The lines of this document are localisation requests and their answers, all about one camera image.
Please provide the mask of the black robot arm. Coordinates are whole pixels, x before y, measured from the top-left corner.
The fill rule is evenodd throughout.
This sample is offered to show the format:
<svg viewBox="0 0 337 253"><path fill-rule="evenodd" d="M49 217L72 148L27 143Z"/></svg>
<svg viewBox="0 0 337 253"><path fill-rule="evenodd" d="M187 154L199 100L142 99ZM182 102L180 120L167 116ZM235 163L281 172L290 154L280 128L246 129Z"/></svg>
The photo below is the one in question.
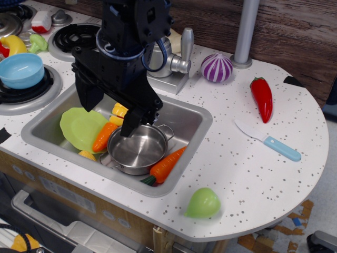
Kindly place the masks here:
<svg viewBox="0 0 337 253"><path fill-rule="evenodd" d="M147 72L155 44L169 35L170 1L104 1L97 51L72 49L75 85L82 107L90 111L108 95L128 109L121 136L142 124L153 124L163 103L150 86Z"/></svg>

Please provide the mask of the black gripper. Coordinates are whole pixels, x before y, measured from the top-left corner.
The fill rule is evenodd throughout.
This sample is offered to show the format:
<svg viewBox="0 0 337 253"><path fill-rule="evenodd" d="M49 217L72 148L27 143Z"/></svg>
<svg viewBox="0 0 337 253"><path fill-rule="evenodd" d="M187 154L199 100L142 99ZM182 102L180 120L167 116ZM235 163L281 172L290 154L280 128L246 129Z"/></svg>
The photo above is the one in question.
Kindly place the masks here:
<svg viewBox="0 0 337 253"><path fill-rule="evenodd" d="M125 106L129 111L122 124L122 137L130 137L140 125L158 120L163 102L148 82L141 57L118 60L83 47L74 47L72 55L77 94L87 112L104 95Z"/></svg>

